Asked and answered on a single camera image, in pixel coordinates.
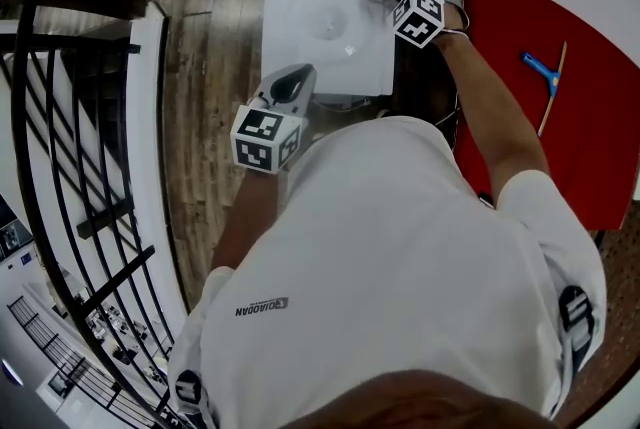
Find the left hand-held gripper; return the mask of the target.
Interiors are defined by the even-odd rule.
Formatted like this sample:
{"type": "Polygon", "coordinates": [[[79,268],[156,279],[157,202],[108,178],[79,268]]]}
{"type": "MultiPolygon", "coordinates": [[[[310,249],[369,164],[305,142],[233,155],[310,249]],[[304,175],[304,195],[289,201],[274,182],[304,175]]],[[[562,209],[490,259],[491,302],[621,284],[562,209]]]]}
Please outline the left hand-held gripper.
{"type": "Polygon", "coordinates": [[[315,67],[303,63],[281,68],[260,82],[259,97],[240,106],[231,128],[236,166],[268,174],[283,169],[300,149],[316,81],[315,67]]]}

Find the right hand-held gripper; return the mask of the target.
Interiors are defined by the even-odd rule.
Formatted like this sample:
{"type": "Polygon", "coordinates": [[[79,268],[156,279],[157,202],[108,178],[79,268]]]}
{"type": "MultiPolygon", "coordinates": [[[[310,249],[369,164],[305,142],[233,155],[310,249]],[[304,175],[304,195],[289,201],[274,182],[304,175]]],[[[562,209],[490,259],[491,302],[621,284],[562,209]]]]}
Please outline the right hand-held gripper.
{"type": "Polygon", "coordinates": [[[423,49],[440,34],[465,35],[469,17],[462,0],[400,0],[391,12],[391,26],[397,38],[423,49]],[[455,7],[461,23],[446,23],[445,8],[455,7]]]}

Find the white water dispenser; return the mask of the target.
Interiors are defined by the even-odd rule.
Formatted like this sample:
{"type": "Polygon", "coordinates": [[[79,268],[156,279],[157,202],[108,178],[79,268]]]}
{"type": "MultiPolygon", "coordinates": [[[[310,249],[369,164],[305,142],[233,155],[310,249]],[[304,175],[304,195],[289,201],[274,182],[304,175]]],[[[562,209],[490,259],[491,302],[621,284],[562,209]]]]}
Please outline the white water dispenser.
{"type": "Polygon", "coordinates": [[[387,17],[395,0],[264,0],[261,76],[309,63],[327,103],[389,96],[395,38],[387,17]]]}

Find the person's right forearm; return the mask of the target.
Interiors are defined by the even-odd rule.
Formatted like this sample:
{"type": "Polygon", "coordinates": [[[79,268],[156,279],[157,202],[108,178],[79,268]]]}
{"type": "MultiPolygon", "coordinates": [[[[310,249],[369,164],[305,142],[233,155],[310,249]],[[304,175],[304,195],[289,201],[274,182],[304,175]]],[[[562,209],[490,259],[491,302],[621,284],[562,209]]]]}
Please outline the person's right forearm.
{"type": "Polygon", "coordinates": [[[434,39],[453,77],[472,138],[486,165],[491,194],[498,198],[517,174],[549,172],[534,127],[501,77],[471,41],[457,33],[434,39]]]}

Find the person's left forearm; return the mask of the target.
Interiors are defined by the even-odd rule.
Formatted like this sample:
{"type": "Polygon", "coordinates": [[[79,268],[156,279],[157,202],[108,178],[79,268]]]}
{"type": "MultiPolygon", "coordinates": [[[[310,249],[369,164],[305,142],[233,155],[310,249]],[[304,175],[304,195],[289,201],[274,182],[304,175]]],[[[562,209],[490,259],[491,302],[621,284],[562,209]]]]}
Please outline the person's left forearm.
{"type": "Polygon", "coordinates": [[[258,239],[277,218],[279,179],[247,170],[218,241],[211,269],[237,269],[258,239]]]}

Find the person's white t-shirt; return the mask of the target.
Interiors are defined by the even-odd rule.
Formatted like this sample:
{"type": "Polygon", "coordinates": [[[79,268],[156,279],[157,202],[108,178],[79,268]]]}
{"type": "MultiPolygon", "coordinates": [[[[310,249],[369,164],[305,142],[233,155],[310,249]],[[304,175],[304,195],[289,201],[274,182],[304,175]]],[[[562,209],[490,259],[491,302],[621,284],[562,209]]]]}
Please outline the person's white t-shirt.
{"type": "Polygon", "coordinates": [[[293,171],[285,209],[219,267],[176,340],[177,409],[277,429],[384,373],[428,370],[550,417],[601,345],[599,253],[552,179],[485,206],[442,134],[409,117],[344,128],[293,171]]]}

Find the red tablecloth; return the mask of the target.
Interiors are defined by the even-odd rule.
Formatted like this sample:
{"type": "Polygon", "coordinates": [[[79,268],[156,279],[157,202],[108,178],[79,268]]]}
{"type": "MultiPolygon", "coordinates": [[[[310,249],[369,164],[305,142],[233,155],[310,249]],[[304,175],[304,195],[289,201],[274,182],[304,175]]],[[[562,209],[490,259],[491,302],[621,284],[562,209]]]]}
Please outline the red tablecloth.
{"type": "Polygon", "coordinates": [[[640,67],[551,0],[464,0],[471,42],[510,88],[535,128],[548,91],[521,60],[552,71],[568,44],[541,143],[556,186],[583,226],[622,226],[640,158],[640,67]]]}

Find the black metal balcony railing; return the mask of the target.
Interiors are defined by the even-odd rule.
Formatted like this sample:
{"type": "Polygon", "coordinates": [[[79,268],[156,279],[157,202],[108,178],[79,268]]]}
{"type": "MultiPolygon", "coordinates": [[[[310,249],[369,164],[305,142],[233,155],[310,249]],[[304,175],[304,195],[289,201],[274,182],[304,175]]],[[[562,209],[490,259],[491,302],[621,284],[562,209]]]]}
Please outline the black metal balcony railing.
{"type": "Polygon", "coordinates": [[[159,429],[156,420],[81,352],[52,330],[23,296],[7,306],[20,327],[56,369],[69,390],[86,394],[119,422],[134,429],[159,429]]]}

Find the blue handled window squeegee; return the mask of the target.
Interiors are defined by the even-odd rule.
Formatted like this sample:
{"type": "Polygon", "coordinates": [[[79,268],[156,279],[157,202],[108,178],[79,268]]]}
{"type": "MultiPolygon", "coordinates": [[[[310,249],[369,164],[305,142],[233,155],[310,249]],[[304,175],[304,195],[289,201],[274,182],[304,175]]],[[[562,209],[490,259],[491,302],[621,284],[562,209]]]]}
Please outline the blue handled window squeegee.
{"type": "Polygon", "coordinates": [[[547,120],[551,112],[553,102],[555,100],[555,96],[559,87],[561,73],[562,73],[565,59],[566,59],[567,48],[568,48],[568,44],[566,41],[564,41],[562,50],[561,50],[559,64],[555,71],[552,71],[549,68],[547,68],[530,53],[524,52],[521,54],[521,60],[530,68],[532,68],[534,71],[536,71],[538,74],[540,74],[545,80],[546,86],[547,86],[547,91],[548,91],[547,103],[546,103],[545,111],[541,118],[540,124],[538,126],[538,131],[537,131],[537,135],[539,137],[542,136],[542,133],[545,129],[547,120]]]}

